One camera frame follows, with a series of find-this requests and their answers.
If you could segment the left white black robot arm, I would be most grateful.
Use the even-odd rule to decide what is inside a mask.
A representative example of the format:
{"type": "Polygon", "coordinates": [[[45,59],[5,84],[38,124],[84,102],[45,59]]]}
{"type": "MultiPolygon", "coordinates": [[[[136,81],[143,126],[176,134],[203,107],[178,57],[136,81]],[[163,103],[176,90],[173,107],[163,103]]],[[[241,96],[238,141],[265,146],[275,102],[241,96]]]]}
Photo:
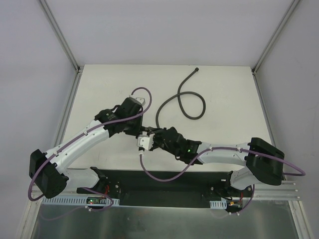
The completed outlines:
{"type": "Polygon", "coordinates": [[[68,141],[46,152],[35,150],[29,161],[31,186],[36,185],[48,199],[66,188],[87,187],[95,194],[102,193],[106,183],[95,170],[69,169],[69,166],[98,143],[118,133],[129,134],[142,122],[148,108],[144,98],[129,96],[120,105],[101,110],[68,141]]]}

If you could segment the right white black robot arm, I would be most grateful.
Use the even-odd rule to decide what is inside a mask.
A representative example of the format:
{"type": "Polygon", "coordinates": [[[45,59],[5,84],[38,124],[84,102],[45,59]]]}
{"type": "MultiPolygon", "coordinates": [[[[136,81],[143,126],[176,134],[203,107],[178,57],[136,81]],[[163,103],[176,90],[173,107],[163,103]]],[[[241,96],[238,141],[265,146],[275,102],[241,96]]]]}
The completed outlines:
{"type": "Polygon", "coordinates": [[[152,150],[160,148],[185,164],[233,164],[242,166],[231,171],[224,184],[225,193],[236,196],[248,186],[264,183],[279,186],[282,183],[284,153],[261,138],[253,137],[248,143],[218,146],[186,139],[174,127],[160,129],[153,137],[152,150]]]}

